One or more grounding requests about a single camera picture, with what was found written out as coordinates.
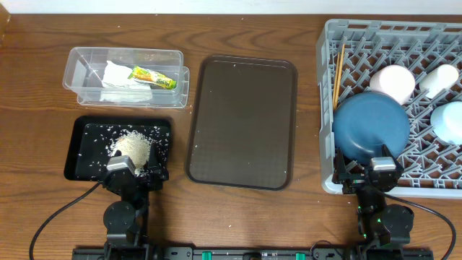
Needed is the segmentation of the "white napkin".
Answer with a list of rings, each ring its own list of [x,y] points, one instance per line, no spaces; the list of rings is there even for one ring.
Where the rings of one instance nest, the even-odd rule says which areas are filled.
[[[127,66],[107,61],[102,80],[105,90],[100,93],[100,101],[137,103],[151,100],[151,87],[129,79],[131,72],[132,70]]]

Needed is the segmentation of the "pink bowl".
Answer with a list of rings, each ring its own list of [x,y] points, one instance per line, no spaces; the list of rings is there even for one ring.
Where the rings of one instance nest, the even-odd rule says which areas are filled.
[[[370,79],[370,89],[405,104],[415,89],[415,78],[404,66],[390,65],[376,72]]]

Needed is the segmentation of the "yellow green snack wrapper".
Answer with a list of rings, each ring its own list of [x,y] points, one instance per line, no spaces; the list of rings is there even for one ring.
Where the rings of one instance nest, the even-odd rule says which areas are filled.
[[[177,87],[177,82],[157,71],[135,66],[128,76],[128,79],[133,79],[137,82],[157,85],[166,90],[173,90]]]

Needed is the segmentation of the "large dark blue plate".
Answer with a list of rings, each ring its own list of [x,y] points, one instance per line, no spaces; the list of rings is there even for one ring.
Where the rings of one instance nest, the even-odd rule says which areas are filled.
[[[398,157],[409,140],[410,123],[405,110],[393,98],[363,92],[347,98],[335,111],[334,143],[343,155],[361,164],[381,157],[385,144]]]

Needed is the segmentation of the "cream cup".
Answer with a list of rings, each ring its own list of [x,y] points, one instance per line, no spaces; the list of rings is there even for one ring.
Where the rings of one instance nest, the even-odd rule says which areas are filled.
[[[422,92],[426,92],[427,98],[433,99],[442,90],[451,88],[458,77],[457,68],[450,64],[443,64],[424,77],[419,83],[419,88]]]

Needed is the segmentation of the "white rice food scraps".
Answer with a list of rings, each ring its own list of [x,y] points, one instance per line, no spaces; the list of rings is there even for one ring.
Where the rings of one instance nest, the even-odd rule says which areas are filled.
[[[145,176],[151,143],[157,145],[165,166],[170,146],[168,127],[89,123],[84,127],[77,149],[75,178],[79,181],[97,180],[117,151],[131,158],[136,168],[135,176]]]

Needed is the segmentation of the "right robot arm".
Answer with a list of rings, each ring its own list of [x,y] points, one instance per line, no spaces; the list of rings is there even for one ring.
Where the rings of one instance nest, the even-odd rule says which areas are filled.
[[[412,209],[387,204],[385,196],[398,184],[403,167],[386,146],[360,173],[349,173],[341,149],[336,149],[333,182],[342,185],[343,194],[358,201],[358,231],[364,240],[348,246],[343,259],[403,259],[403,247],[410,243],[414,224]]]

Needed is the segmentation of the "wooden chopstick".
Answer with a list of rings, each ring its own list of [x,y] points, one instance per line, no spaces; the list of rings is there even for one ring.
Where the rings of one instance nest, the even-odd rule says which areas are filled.
[[[340,91],[340,84],[341,84],[341,76],[343,72],[343,60],[344,60],[344,50],[345,50],[345,44],[342,45],[341,48],[341,58],[340,58],[340,63],[339,63],[339,70],[338,70],[338,78],[337,78],[337,88],[336,88],[336,102],[335,102],[335,110],[338,106],[338,101],[339,101],[339,91]]]
[[[339,63],[340,63],[341,53],[337,53],[336,59],[336,67],[335,67],[335,74],[334,74],[334,87],[332,93],[332,108],[335,110],[335,102],[336,102],[336,88],[337,88],[337,78],[338,78],[338,70],[339,70]]]

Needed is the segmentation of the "small light blue bowl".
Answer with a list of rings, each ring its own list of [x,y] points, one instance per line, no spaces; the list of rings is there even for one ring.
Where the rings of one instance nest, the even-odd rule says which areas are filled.
[[[430,117],[436,136],[448,144],[456,145],[461,145],[461,120],[461,101],[437,107]]]

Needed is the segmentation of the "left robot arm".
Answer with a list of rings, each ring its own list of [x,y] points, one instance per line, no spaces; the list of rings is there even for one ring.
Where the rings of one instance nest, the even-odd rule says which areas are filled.
[[[151,144],[143,176],[135,176],[134,163],[117,151],[109,159],[99,183],[121,199],[112,203],[103,215],[107,229],[104,259],[161,259],[162,250],[147,235],[149,193],[162,189],[168,171],[156,144]]]

